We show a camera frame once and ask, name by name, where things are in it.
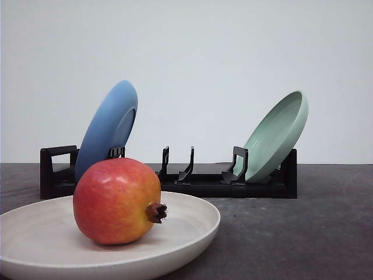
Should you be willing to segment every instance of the white wall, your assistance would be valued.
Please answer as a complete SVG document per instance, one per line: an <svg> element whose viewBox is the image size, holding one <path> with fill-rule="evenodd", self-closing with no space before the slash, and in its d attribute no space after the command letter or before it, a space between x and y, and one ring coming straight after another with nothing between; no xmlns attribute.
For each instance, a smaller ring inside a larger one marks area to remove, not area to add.
<svg viewBox="0 0 373 280"><path fill-rule="evenodd" d="M80 145L107 92L139 110L127 155L231 160L264 115L302 90L300 163L373 163L373 1L5 0L1 162Z"/></svg>

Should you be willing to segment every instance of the mint green plate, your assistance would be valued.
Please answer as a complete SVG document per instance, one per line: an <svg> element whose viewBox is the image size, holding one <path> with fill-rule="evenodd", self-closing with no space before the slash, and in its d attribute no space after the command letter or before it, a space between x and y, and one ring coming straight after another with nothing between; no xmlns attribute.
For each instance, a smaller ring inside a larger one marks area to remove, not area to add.
<svg viewBox="0 0 373 280"><path fill-rule="evenodd" d="M308 116L308 102L301 92L293 92L265 116L247 140L249 150L246 182L258 183L267 178L290 153L300 137ZM242 170L237 157L235 175Z"/></svg>

